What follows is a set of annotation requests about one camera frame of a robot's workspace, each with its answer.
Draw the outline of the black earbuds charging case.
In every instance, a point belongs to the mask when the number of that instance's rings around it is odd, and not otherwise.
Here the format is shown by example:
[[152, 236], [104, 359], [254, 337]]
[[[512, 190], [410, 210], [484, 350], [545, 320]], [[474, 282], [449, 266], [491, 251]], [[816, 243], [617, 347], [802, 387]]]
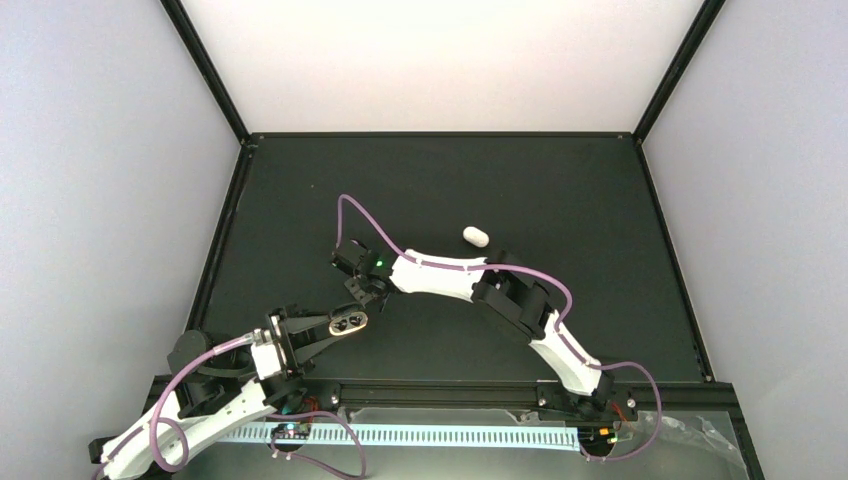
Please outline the black earbuds charging case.
[[368, 320], [368, 314], [361, 305], [343, 305], [329, 313], [328, 331], [335, 337], [351, 335], [365, 328]]

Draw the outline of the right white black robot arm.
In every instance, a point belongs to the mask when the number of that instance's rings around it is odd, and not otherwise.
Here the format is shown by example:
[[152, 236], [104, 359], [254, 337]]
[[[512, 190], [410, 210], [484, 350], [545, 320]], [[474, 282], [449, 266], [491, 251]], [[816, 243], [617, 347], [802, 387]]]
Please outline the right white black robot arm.
[[366, 305], [391, 293], [431, 294], [472, 303], [514, 341], [526, 344], [569, 392], [572, 410], [593, 419], [610, 404], [613, 379], [565, 326], [571, 294], [559, 309], [548, 286], [556, 280], [520, 266], [505, 252], [491, 257], [448, 258], [407, 249], [384, 255], [356, 240], [339, 243], [331, 264], [350, 277], [346, 286]]

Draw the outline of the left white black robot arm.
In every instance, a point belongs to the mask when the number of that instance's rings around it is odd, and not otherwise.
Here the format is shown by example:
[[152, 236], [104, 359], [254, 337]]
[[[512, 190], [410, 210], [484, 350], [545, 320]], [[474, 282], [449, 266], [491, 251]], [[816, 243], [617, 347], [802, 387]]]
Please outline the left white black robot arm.
[[305, 375], [325, 349], [368, 324], [359, 306], [290, 315], [272, 312], [265, 326], [232, 338], [183, 333], [168, 356], [171, 373], [152, 388], [151, 403], [124, 433], [91, 442], [96, 479], [168, 479], [210, 446], [254, 422], [272, 421], [273, 452], [307, 439], [313, 423], [337, 420], [310, 392]]

